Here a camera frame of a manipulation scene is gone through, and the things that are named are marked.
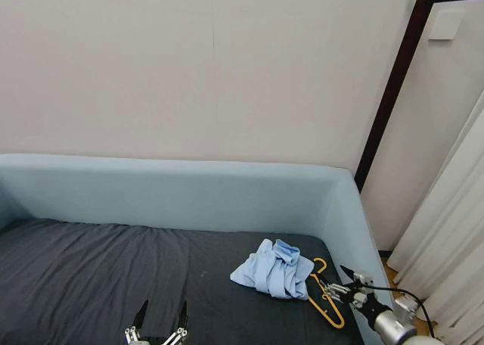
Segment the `light blue shirt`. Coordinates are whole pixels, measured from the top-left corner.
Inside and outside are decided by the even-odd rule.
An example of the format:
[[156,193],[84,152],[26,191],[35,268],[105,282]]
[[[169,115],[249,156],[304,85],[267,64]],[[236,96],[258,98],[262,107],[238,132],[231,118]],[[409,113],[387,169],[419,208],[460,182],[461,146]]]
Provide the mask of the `light blue shirt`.
[[277,298],[308,299],[305,280],[314,263],[300,255],[299,248],[277,239],[275,244],[264,239],[256,253],[230,274],[230,279],[243,286]]

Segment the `white curtain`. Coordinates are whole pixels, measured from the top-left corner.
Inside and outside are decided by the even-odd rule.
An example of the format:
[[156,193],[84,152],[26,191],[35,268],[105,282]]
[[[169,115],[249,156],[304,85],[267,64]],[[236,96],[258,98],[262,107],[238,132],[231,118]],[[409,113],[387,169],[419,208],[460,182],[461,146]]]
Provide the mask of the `white curtain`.
[[445,343],[484,343],[484,92],[388,264]]

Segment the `bed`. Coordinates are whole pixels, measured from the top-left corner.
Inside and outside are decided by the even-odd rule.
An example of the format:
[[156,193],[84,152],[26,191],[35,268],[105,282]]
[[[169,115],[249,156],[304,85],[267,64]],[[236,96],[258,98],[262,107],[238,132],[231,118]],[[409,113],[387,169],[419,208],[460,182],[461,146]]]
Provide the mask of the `bed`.
[[307,301],[228,279],[280,238],[324,257],[332,281],[344,264],[387,286],[344,169],[6,154],[0,226],[0,343],[123,343],[145,299],[150,336],[187,300],[192,344],[380,343],[348,307],[337,330]]

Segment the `light switch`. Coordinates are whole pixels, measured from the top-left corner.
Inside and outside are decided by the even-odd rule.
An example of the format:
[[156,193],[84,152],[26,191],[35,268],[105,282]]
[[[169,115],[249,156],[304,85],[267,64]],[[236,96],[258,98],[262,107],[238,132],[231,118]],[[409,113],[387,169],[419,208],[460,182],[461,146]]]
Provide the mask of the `light switch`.
[[452,40],[457,33],[462,19],[464,10],[459,9],[442,9],[437,12],[436,19],[433,22],[430,31],[429,40]]

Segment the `black cable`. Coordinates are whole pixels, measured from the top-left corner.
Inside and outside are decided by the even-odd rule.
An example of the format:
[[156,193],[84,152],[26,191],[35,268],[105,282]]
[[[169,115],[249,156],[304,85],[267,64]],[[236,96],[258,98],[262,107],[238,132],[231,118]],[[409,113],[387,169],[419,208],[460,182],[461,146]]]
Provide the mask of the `black cable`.
[[433,326],[432,322],[430,321],[429,314],[427,313],[427,310],[425,309],[425,306],[423,305],[424,302],[417,296],[415,296],[412,292],[407,291],[407,290],[401,290],[400,288],[387,288],[387,287],[376,287],[376,286],[370,286],[369,284],[361,284],[362,287],[370,288],[372,290],[382,290],[382,291],[392,291],[392,292],[400,292],[402,294],[408,294],[412,296],[418,303],[418,306],[422,307],[423,313],[425,315],[425,319],[427,320],[427,326],[429,327],[429,332],[430,335],[435,339],[436,335],[433,333]]

